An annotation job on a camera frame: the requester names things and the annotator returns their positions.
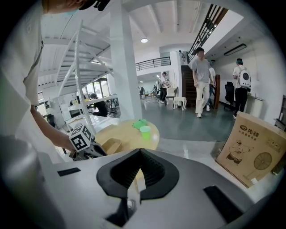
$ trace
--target dark wooden staircase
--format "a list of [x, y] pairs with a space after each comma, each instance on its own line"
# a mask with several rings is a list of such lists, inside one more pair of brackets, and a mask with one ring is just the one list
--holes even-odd
[[181, 65], [182, 70], [182, 97], [187, 98], [187, 107], [195, 107], [197, 91], [193, 84], [193, 72], [188, 65]]

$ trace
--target glass railing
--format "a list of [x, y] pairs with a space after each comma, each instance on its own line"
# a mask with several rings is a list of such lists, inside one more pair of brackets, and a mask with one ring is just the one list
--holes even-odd
[[224, 15], [227, 13], [228, 9], [217, 5], [210, 5], [209, 11], [203, 22], [203, 25], [196, 37], [190, 51], [189, 51], [189, 61], [195, 57], [196, 49], [202, 47], [206, 40], [210, 37], [212, 32], [215, 30], [216, 26], [220, 23]]
[[170, 57], [162, 57], [157, 59], [150, 59], [140, 63], [136, 63], [136, 71], [144, 70], [147, 68], [156, 68], [160, 66], [171, 65]]

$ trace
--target green object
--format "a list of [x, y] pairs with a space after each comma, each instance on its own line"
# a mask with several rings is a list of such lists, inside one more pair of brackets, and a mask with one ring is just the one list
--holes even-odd
[[150, 139], [150, 130], [151, 130], [150, 126], [142, 126], [140, 128], [140, 132], [142, 134], [143, 139]]
[[137, 122], [133, 123], [133, 127], [140, 130], [142, 126], [147, 125], [147, 120], [146, 119], [139, 119]]

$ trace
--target white backpack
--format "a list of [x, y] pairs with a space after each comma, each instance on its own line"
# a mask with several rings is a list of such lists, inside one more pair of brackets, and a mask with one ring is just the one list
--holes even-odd
[[241, 70], [239, 79], [240, 79], [240, 86], [242, 88], [250, 88], [251, 87], [250, 86], [251, 78], [250, 78], [248, 71], [246, 71], [246, 69]]

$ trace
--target beige pants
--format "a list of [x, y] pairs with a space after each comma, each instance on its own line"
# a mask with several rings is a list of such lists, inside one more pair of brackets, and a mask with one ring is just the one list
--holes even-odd
[[196, 101], [196, 114], [201, 114], [202, 109], [206, 105], [210, 97], [210, 84], [198, 82], [197, 89], [197, 101]]

